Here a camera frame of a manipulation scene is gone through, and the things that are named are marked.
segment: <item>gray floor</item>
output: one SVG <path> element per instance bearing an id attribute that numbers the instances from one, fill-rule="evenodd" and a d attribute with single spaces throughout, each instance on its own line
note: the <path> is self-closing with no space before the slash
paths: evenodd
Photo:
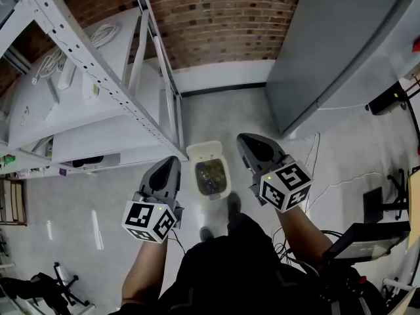
<path id="1" fill-rule="evenodd" d="M 208 140 L 222 142 L 232 188 L 242 199 L 243 212 L 272 235 L 279 228 L 279 222 L 273 208 L 260 207 L 248 189 L 251 173 L 243 166 L 235 141 L 236 135 L 242 132 L 277 138 L 263 90 L 194 96 L 186 98 L 182 106 L 186 145 Z M 312 150 L 308 158 L 308 168 L 312 170 L 317 136 L 283 141 L 281 145 L 303 162 Z M 371 172 L 386 175 L 399 167 L 409 169 L 418 164 L 417 143 L 407 112 L 398 108 L 388 115 L 373 117 L 361 111 L 360 115 L 347 118 L 321 135 L 309 205 L 329 185 Z M 138 189 L 147 168 L 116 169 L 97 176 L 29 180 L 28 227 L 3 228 L 16 263 L 16 274 L 25 279 L 40 271 L 52 274 L 53 262 L 59 261 L 69 274 L 79 275 L 74 291 L 96 304 L 97 314 L 114 311 L 119 306 L 123 279 L 140 247 L 120 226 L 121 216 L 125 202 Z M 353 222 L 362 222 L 362 194 L 380 185 L 385 189 L 385 197 L 390 199 L 392 190 L 386 178 L 380 175 L 368 175 L 330 188 L 310 208 L 310 216 L 318 227 L 342 232 Z M 178 236 L 186 249 L 199 241 L 198 230 L 203 225 L 210 226 L 216 235 L 226 233 L 225 205 L 200 202 L 192 187 L 189 163 L 182 164 L 178 200 L 185 207 Z M 93 211 L 96 211 L 104 247 L 100 250 L 93 234 Z M 393 215 L 388 215 L 387 219 L 391 221 Z M 52 240 L 47 224 L 51 226 Z M 404 251 L 402 244 L 391 256 L 359 265 L 358 269 L 380 285 L 385 276 L 393 276 Z M 170 241 L 164 289 L 175 280 L 181 259 L 178 244 Z"/>

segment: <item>human arm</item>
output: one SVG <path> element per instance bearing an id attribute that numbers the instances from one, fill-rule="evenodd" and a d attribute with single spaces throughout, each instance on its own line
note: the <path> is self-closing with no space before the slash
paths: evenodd
<path id="1" fill-rule="evenodd" d="M 168 240 L 162 244 L 145 241 L 123 284 L 121 304 L 147 305 L 159 299 Z"/>
<path id="2" fill-rule="evenodd" d="M 319 270 L 322 267 L 322 254 L 333 243 L 307 217 L 300 207 L 285 213 L 277 211 L 284 234 L 295 258 Z"/>

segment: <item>white trash bin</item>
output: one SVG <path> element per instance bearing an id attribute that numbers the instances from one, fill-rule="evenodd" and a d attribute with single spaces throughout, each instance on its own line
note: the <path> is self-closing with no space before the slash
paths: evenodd
<path id="1" fill-rule="evenodd" d="M 187 147 L 186 153 L 190 157 L 192 178 L 202 199 L 221 200 L 230 194 L 229 168 L 219 141 L 193 144 Z"/>

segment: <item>white box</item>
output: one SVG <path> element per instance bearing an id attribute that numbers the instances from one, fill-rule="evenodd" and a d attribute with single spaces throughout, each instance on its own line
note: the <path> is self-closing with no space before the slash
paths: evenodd
<path id="1" fill-rule="evenodd" d="M 259 196 L 283 213 L 308 197 L 311 184 L 312 176 L 296 161 L 262 176 Z"/>
<path id="2" fill-rule="evenodd" d="M 121 225 L 138 240 L 163 243 L 176 221 L 166 204 L 127 201 Z"/>

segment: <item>white metal shelf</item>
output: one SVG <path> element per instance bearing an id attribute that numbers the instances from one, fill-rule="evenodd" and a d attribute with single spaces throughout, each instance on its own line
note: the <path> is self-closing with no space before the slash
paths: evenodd
<path id="1" fill-rule="evenodd" d="M 117 35 L 111 42 L 100 47 L 98 51 L 121 79 L 126 73 L 128 55 L 138 16 L 138 10 L 130 9 L 97 22 L 86 29 L 87 33 L 92 33 L 102 24 L 111 22 L 118 24 Z M 63 91 L 56 87 L 59 74 L 52 75 L 51 79 L 59 94 L 60 104 L 52 109 L 48 120 L 44 120 L 40 112 L 37 111 L 36 104 L 40 93 L 45 91 L 47 82 L 45 79 L 39 79 L 36 85 L 32 85 L 32 77 L 36 74 L 42 60 L 43 58 L 40 58 L 33 65 L 31 73 L 22 76 L 16 85 L 10 114 L 10 148 L 16 149 L 40 138 L 124 113 L 104 89 L 100 90 L 96 100 L 85 102 L 82 97 L 83 73 L 80 69 L 76 69 L 72 84 Z M 29 109 L 29 114 L 23 120 L 26 107 Z"/>
<path id="2" fill-rule="evenodd" d="M 126 115 L 119 115 L 55 135 L 52 161 L 93 158 L 158 144 L 144 127 Z"/>
<path id="3" fill-rule="evenodd" d="M 157 29 L 151 34 L 159 60 L 157 64 L 156 60 L 143 62 L 142 53 L 147 35 L 145 27 L 151 30 L 156 26 L 153 12 L 147 2 L 148 0 L 146 3 L 141 2 L 139 9 L 111 16 L 85 31 L 80 28 L 63 0 L 21 0 L 18 4 L 18 9 L 25 19 L 22 17 L 16 30 L 5 33 L 7 38 L 3 44 L 8 46 L 7 43 L 14 40 L 28 20 L 35 20 L 77 66 L 72 85 L 64 91 L 58 90 L 59 76 L 51 76 L 60 102 L 53 107 L 48 116 L 45 113 L 41 115 L 39 106 L 36 105 L 37 100 L 39 104 L 38 95 L 47 91 L 46 81 L 40 79 L 36 86 L 31 83 L 42 60 L 33 65 L 31 73 L 16 83 L 9 116 L 9 145 L 0 141 L 0 147 L 4 147 L 10 154 L 20 156 L 21 160 L 27 157 L 29 161 L 25 162 L 23 169 L 32 168 L 34 165 L 50 166 L 48 169 L 44 168 L 42 173 L 29 174 L 27 178 L 55 176 L 59 168 L 67 169 L 69 173 L 90 173 L 149 163 L 170 155 L 178 156 L 181 161 L 187 160 L 186 154 L 179 147 L 180 136 L 175 128 L 180 116 L 175 116 L 171 89 L 176 93 L 176 85 L 171 78 L 171 68 L 166 62 L 165 49 L 156 39 L 158 37 L 160 40 Z M 138 68 L 135 69 L 135 75 L 131 76 L 130 84 L 125 85 L 123 81 L 127 80 L 127 75 L 130 74 L 127 73 L 127 59 L 140 10 L 144 14 L 144 20 L 141 22 L 140 47 L 136 56 Z M 119 25 L 118 34 L 110 43 L 97 50 L 89 40 L 90 34 L 99 25 L 113 22 Z M 82 97 L 84 74 L 89 75 L 100 89 L 99 96 L 93 102 L 85 102 Z M 166 102 L 164 94 L 170 95 Z M 56 135 L 53 146 L 54 160 L 21 149 L 50 135 Z M 100 169 L 75 169 L 59 163 L 115 152 L 119 154 L 119 165 Z M 10 169 L 4 171 L 17 170 L 11 166 L 12 164 Z M 20 165 L 15 163 L 14 167 L 20 168 Z"/>

